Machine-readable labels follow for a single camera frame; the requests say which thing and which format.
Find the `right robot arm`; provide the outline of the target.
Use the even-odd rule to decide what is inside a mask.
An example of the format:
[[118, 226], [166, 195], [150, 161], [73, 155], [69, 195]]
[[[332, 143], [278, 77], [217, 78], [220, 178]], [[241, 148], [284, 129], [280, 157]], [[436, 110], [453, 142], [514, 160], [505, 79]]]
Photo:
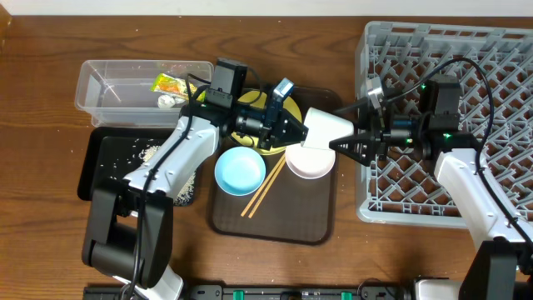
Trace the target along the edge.
[[532, 226], [492, 175], [481, 143], [460, 131], [460, 96], [457, 79], [438, 75], [422, 86], [419, 117], [396, 115], [386, 110], [392, 96], [374, 77], [355, 104], [363, 131], [330, 147], [365, 166], [389, 147], [414, 148], [471, 234], [477, 253], [462, 282], [418, 279], [404, 299], [530, 299], [532, 282], [518, 282], [516, 274], [532, 274]]

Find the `light blue bowl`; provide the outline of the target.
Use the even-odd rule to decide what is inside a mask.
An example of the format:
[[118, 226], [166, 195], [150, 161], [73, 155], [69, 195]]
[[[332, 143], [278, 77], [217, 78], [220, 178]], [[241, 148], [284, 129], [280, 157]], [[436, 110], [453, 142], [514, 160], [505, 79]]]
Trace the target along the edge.
[[217, 186], [232, 196], [254, 193], [266, 178], [263, 158], [249, 147], [233, 147], [218, 159], [214, 169]]

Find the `white green cup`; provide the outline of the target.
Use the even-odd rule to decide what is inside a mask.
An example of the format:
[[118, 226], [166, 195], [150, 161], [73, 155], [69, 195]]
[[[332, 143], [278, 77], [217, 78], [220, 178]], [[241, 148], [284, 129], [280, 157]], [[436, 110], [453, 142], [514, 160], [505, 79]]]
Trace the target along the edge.
[[354, 133], [351, 121], [311, 107], [306, 113], [303, 125], [308, 131], [301, 142], [303, 148], [329, 149], [329, 143]]

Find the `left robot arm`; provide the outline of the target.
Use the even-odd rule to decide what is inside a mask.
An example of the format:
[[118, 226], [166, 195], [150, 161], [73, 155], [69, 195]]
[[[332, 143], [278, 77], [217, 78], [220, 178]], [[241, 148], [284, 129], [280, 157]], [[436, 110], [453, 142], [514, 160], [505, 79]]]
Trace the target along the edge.
[[283, 78], [261, 108], [240, 102], [251, 68], [220, 58], [209, 80], [186, 74], [187, 97], [177, 126], [158, 151], [121, 179], [105, 178], [91, 192], [82, 261], [124, 281], [120, 299], [177, 299], [182, 279], [169, 266], [173, 201], [197, 168], [232, 133], [259, 148], [303, 141], [307, 129], [283, 103], [294, 84]]

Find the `green orange snack wrapper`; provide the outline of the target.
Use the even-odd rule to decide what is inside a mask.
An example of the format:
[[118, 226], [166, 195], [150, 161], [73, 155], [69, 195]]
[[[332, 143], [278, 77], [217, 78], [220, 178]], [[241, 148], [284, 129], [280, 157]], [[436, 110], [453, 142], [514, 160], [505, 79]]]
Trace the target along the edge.
[[187, 101], [197, 91], [197, 87], [192, 83], [186, 83], [184, 79], [160, 73], [155, 78], [151, 86], [151, 91]]

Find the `pink white bowl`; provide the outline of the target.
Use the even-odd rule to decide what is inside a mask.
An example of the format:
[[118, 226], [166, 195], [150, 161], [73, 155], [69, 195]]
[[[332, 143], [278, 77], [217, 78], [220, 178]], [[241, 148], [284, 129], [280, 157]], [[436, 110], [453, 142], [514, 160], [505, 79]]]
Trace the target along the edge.
[[300, 144], [288, 146], [285, 151], [286, 164], [298, 177], [318, 179], [333, 168], [336, 154], [332, 150], [302, 147]]

